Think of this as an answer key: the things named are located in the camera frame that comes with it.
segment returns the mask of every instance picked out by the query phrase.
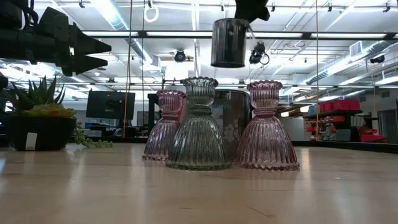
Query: potted plant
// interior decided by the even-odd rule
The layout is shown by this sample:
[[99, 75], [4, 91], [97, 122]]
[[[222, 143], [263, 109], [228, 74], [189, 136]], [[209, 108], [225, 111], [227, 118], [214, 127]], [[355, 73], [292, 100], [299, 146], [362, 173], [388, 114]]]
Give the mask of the potted plant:
[[68, 143], [75, 127], [75, 110], [61, 104], [65, 96], [64, 86], [54, 98], [57, 79], [47, 87], [46, 77], [39, 86], [29, 81], [28, 91], [20, 90], [12, 83], [15, 92], [4, 91], [12, 103], [12, 112], [2, 122], [10, 145], [17, 150], [59, 150]]

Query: ribbed glass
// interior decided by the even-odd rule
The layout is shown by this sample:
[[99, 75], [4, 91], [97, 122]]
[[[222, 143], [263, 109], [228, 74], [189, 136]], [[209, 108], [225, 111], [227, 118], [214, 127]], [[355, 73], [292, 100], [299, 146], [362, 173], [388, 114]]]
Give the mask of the ribbed glass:
[[169, 156], [175, 133], [180, 127], [178, 111], [181, 110], [185, 94], [176, 90], [159, 90], [156, 94], [159, 97], [162, 119], [150, 132], [142, 158], [164, 161]]
[[211, 116], [217, 80], [193, 77], [183, 81], [190, 114], [177, 131], [169, 151], [168, 167], [188, 170], [218, 170], [230, 167], [223, 137]]
[[234, 160], [236, 166], [262, 170], [297, 170], [300, 164], [289, 135], [274, 116], [280, 82], [250, 83], [251, 104], [256, 115], [243, 132]]

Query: ceiling duct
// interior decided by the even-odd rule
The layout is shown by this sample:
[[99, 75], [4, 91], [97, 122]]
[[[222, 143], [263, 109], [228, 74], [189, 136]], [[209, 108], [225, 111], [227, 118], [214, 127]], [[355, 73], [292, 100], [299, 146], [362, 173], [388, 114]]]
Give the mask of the ceiling duct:
[[[130, 30], [128, 24], [119, 12], [118, 5], [113, 0], [91, 0], [98, 12], [111, 25], [114, 30]], [[135, 38], [131, 39], [130, 47], [144, 63], [151, 64], [152, 56]]]
[[[377, 56], [382, 51], [387, 48], [395, 45], [396, 41], [360, 41], [352, 45], [351, 49], [356, 49], [355, 53], [348, 52], [337, 59], [327, 63], [323, 66], [319, 73], [317, 71], [312, 72], [308, 76], [310, 78], [306, 79], [300, 85], [312, 85], [318, 80], [322, 80], [330, 75], [336, 74], [350, 66], [353, 65], [354, 62], [363, 59], [369, 59]], [[290, 95], [295, 91], [299, 90], [298, 87], [292, 87], [284, 90], [283, 95]]]

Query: wooden table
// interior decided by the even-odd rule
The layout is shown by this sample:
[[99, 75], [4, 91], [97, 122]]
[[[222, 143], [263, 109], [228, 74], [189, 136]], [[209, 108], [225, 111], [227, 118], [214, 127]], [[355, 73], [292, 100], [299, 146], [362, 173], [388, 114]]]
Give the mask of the wooden table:
[[302, 147], [298, 172], [197, 172], [143, 148], [0, 152], [0, 223], [398, 222], [395, 154]]

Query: computer monitor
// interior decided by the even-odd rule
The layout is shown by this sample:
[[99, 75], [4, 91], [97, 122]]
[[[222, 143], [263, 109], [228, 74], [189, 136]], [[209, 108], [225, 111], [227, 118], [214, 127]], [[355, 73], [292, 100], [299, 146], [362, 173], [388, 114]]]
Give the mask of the computer monitor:
[[[135, 93], [127, 94], [126, 119], [133, 119]], [[89, 91], [86, 117], [124, 119], [126, 93], [113, 91]]]

